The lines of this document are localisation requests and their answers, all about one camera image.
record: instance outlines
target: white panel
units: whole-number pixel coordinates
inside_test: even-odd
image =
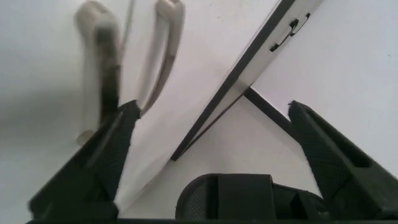
[[[283,49],[284,45],[289,42],[289,37],[283,45],[279,47],[275,52],[271,52],[269,49],[277,42],[277,40],[284,39],[287,35],[286,32],[290,32],[289,23],[293,19],[299,19],[303,21],[305,15],[309,12],[313,13],[314,10],[320,5],[323,0],[300,0],[295,1],[290,9],[286,12],[286,15],[278,23],[277,27],[272,31],[270,36],[261,46],[257,54],[252,58],[249,65],[243,70],[236,83],[227,92],[224,98],[217,105],[215,110],[196,133],[194,139],[205,130],[233,101],[235,101],[242,93],[251,86],[254,81],[261,75],[264,69],[272,62],[275,56]]]
[[[398,1],[326,0],[253,88],[311,106],[398,176]]]
[[[261,0],[183,2],[185,25],[170,80],[134,130],[116,200],[121,210],[161,171],[275,5]],[[144,62],[155,29],[154,3],[137,1],[134,8],[122,102],[134,98],[131,84],[138,75],[147,75]]]

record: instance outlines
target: black plastic part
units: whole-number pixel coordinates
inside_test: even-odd
[[[299,203],[294,202],[298,193],[304,195]],[[310,192],[273,184],[269,175],[207,174],[185,187],[177,202],[175,218],[292,220],[302,217],[310,219],[315,217],[315,213],[328,214],[322,198]],[[328,219],[327,215],[319,217],[323,221]]]
[[[289,117],[333,219],[398,216],[398,180],[311,108],[293,101]]]
[[[33,218],[46,220],[68,214],[75,220],[79,215],[88,218],[89,214],[93,218],[104,218],[106,214],[108,218],[115,218],[118,211],[113,200],[139,113],[135,101],[120,106],[118,112],[31,199],[29,208]],[[79,213],[75,213],[76,208],[81,208]]]
[[[218,219],[275,220],[271,176],[219,175]]]
[[[269,50],[271,52],[276,51],[282,44],[284,44],[284,42],[293,34],[293,31],[296,29],[297,24],[299,24],[299,20],[298,19],[294,19],[292,22],[290,22],[289,26],[290,26],[290,32],[285,36],[285,38],[282,40],[282,42],[280,44],[274,44]]]
[[[119,210],[113,202],[60,203],[51,204],[44,220],[115,220]]]

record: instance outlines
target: white wall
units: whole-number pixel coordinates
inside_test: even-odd
[[[398,1],[325,0],[253,88],[305,103],[398,176]]]

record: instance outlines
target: white surface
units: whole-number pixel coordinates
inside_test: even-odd
[[[133,133],[116,197],[122,211],[166,165],[277,1],[183,2],[184,30],[169,81]],[[147,75],[147,49],[156,22],[154,3],[137,1],[134,7],[122,102],[134,98],[132,83]]]
[[[319,195],[300,145],[242,97],[177,162],[168,162],[121,217],[174,218],[184,187],[209,173],[271,174],[274,183]]]
[[[1,223],[26,222],[28,199],[78,149],[84,45],[73,16],[83,2],[2,2]],[[114,12],[123,29],[128,0],[100,2]],[[122,103],[134,99],[134,81],[143,71],[154,31],[154,3],[141,0],[134,7]],[[134,133],[124,173],[127,184],[121,184],[125,207],[165,165],[274,4],[186,1],[185,30],[170,81]]]
[[[311,106],[398,176],[398,1],[326,0],[253,88]]]
[[[27,201],[78,149],[84,0],[6,1],[0,7],[0,223],[30,219]],[[108,6],[124,27],[128,0]]]

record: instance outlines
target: black stripe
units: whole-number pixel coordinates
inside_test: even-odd
[[[228,90],[234,85],[236,80],[242,74],[243,70],[250,63],[252,58],[255,56],[257,51],[261,48],[264,42],[267,40],[271,32],[275,29],[280,20],[285,16],[285,13],[290,9],[295,0],[281,0],[274,13],[270,16],[269,20],[265,23],[264,27],[260,30],[256,38],[250,44],[248,49],[245,51],[239,62],[232,69],[216,95],[211,99],[205,110],[199,116],[195,124],[189,130],[188,134],[182,140],[181,144],[175,150],[172,160],[176,161],[182,154],[188,149],[190,142],[195,137],[196,133],[199,132],[205,121],[209,118],[210,114],[214,111],[216,106],[224,98]]]
[[[264,114],[266,114],[273,122],[278,124],[280,128],[282,128],[287,134],[289,134],[296,141],[297,135],[295,134],[292,123],[277,109],[275,109],[266,99],[261,97],[255,90],[252,88],[248,89],[244,96],[257,106]]]

